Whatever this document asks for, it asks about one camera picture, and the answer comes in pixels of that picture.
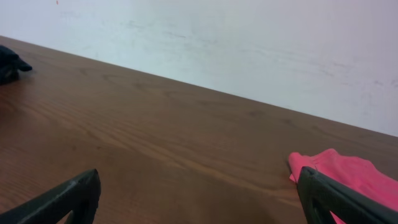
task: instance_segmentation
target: tabletop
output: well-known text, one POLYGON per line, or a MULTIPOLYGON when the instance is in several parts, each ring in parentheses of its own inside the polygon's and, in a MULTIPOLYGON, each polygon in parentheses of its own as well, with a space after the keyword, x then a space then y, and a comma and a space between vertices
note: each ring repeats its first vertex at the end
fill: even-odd
POLYGON ((0 86, 0 212, 97 168, 95 223, 305 223, 287 158, 328 148, 398 179, 396 137, 18 40, 0 44, 34 68, 0 86))

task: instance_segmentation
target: wood grain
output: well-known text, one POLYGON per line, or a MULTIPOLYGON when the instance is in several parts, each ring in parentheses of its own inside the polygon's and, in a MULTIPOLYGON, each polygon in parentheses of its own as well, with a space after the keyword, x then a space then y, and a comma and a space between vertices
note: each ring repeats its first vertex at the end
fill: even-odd
POLYGON ((97 168, 95 223, 305 223, 287 156, 330 147, 398 179, 395 137, 5 37, 0 44, 34 67, 0 86, 0 212, 97 168))

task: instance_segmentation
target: red cloth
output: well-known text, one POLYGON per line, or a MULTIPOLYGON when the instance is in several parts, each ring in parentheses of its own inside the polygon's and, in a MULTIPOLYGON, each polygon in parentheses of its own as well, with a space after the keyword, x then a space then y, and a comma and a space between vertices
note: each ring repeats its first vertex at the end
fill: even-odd
MULTIPOLYGON (((328 149, 316 156, 289 156, 290 179, 297 183, 303 166, 309 166, 345 186, 398 211, 398 182, 380 173, 372 162, 355 156, 341 156, 328 149)), ((334 216, 337 223, 344 223, 334 216)))

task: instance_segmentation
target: white wall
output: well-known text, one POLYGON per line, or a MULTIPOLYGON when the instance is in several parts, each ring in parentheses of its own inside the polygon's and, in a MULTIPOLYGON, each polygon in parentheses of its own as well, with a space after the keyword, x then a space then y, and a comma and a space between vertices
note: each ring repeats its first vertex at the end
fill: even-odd
POLYGON ((0 35, 398 136, 396 0, 58 1, 0 35))

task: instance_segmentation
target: wooden table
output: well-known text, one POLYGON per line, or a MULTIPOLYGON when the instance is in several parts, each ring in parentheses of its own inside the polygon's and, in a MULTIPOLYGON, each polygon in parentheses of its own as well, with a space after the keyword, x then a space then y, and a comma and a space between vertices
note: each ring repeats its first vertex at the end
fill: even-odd
POLYGON ((5 37, 0 44, 34 68, 0 86, 0 212, 97 168, 95 223, 305 223, 287 157, 331 147, 398 179, 395 137, 5 37))

